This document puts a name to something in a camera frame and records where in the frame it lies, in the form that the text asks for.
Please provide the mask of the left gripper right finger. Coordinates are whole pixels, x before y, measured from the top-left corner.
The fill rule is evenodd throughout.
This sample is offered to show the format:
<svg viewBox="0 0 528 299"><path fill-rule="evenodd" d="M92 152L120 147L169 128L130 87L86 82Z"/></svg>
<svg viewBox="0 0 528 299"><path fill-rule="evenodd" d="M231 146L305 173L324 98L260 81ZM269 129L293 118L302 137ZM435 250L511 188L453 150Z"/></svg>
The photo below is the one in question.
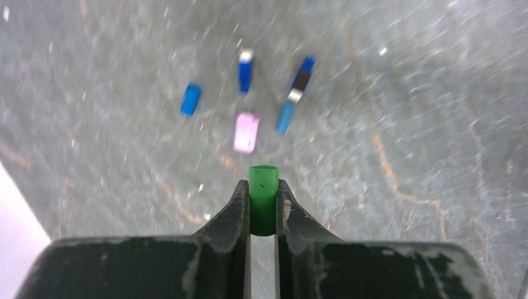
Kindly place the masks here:
<svg viewBox="0 0 528 299"><path fill-rule="evenodd" d="M449 243L346 241L323 227L280 180L277 298L493 298L464 248Z"/></svg>

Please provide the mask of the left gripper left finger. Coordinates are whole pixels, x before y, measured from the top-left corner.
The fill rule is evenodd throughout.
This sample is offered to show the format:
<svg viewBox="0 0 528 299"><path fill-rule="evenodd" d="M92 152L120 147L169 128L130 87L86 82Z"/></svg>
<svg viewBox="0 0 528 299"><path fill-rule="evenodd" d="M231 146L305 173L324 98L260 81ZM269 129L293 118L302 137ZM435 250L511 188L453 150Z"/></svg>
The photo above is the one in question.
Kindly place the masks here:
<svg viewBox="0 0 528 299"><path fill-rule="evenodd" d="M249 185L191 235L51 243L17 298L250 298Z"/></svg>

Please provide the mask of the green marker cap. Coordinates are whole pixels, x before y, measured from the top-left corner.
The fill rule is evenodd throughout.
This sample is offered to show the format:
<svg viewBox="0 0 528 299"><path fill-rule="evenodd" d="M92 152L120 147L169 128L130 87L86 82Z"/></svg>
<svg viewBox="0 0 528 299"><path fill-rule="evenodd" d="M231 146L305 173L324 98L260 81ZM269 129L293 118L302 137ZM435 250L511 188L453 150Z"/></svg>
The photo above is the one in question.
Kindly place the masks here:
<svg viewBox="0 0 528 299"><path fill-rule="evenodd" d="M257 165L249 168L251 234L268 237L275 233L279 168Z"/></svg>

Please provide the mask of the pink highlighter cap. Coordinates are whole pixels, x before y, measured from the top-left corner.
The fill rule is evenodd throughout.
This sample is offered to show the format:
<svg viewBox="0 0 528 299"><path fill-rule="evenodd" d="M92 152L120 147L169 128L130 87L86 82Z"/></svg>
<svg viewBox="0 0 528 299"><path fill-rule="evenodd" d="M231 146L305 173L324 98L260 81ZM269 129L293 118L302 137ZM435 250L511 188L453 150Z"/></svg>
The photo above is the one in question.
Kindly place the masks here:
<svg viewBox="0 0 528 299"><path fill-rule="evenodd" d="M260 117L250 112L240 112L235 122L233 149L236 152L250 154L257 143Z"/></svg>

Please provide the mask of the dark blue marker cap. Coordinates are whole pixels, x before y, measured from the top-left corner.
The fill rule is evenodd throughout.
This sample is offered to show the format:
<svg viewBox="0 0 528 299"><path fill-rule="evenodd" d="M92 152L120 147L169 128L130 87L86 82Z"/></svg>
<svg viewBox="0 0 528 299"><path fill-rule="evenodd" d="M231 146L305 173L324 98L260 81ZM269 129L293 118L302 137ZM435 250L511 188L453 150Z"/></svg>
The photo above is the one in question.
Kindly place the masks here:
<svg viewBox="0 0 528 299"><path fill-rule="evenodd" d="M308 86L311 78L312 70L315 64L315 58L311 55L306 56L300 65L295 79L293 80L291 90L287 96L287 100L293 103L298 103Z"/></svg>

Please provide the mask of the blue cap with clip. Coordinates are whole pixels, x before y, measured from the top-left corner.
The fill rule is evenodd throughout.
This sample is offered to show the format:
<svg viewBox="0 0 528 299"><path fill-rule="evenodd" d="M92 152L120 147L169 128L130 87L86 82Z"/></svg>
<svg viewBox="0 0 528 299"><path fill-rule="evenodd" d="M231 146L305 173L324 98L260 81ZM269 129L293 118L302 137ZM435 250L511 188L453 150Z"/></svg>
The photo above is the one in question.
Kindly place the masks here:
<svg viewBox="0 0 528 299"><path fill-rule="evenodd" d="M240 92L248 93L252 82L253 73L253 49L242 49L238 60L238 82Z"/></svg>

